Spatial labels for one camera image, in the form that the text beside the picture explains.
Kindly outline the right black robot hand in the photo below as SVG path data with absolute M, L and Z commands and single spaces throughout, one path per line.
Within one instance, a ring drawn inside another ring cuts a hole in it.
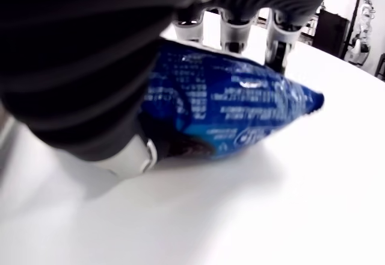
M 1 0 L 1 104 L 125 178 L 224 157 L 322 107 L 285 78 L 322 1 Z

